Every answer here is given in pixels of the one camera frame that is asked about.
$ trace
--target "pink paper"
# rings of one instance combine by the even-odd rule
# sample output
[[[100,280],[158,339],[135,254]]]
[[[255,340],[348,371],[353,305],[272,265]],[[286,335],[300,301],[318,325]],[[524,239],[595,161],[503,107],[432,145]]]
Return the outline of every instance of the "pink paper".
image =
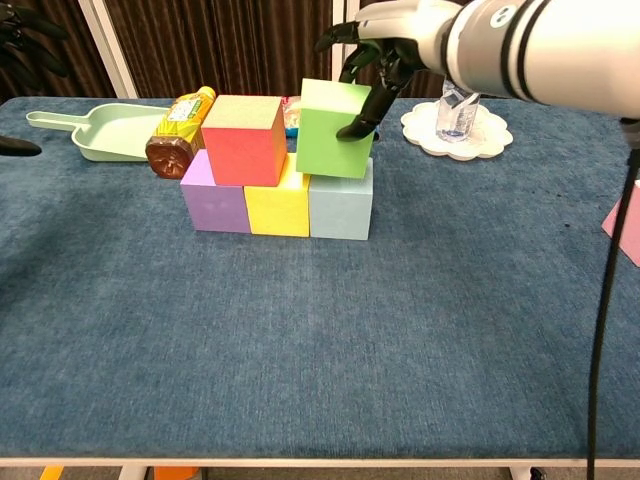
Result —
[[[609,236],[613,235],[613,224],[616,221],[619,206],[620,201],[618,200],[602,224],[602,228]],[[622,229],[620,248],[636,267],[640,267],[640,181],[636,182],[631,195],[631,203]]]

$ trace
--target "bottle cap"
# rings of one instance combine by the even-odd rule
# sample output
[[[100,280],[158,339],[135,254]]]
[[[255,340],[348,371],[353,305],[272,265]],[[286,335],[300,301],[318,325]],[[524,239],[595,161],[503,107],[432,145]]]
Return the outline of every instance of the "bottle cap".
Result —
[[[216,92],[211,87],[200,87],[198,93],[204,93],[207,97],[210,97],[212,99],[216,98]]]

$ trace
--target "light green dustpan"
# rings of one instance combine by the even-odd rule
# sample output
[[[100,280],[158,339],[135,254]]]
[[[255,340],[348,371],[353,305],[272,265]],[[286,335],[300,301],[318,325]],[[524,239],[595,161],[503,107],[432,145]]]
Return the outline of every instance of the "light green dustpan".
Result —
[[[83,116],[31,112],[33,127],[73,132],[82,156],[94,162],[146,162],[145,146],[167,108],[107,103]]]

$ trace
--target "purple foam block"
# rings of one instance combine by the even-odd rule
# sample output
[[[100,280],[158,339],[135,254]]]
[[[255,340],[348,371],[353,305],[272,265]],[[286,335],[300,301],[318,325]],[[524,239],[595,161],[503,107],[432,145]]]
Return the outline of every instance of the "purple foam block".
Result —
[[[180,188],[196,230],[251,232],[242,187],[216,185],[206,150],[193,158]]]

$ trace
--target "white flower-shaped plate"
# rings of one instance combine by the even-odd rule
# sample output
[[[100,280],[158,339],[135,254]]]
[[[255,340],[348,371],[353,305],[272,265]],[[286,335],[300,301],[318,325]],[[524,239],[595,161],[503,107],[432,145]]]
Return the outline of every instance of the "white flower-shaped plate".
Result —
[[[400,119],[406,139],[431,155],[448,155],[460,161],[492,158],[500,155],[513,142],[513,135],[507,130],[507,122],[491,113],[484,105],[478,106],[473,128],[465,140],[446,142],[436,135],[438,106],[439,101],[421,103]]]

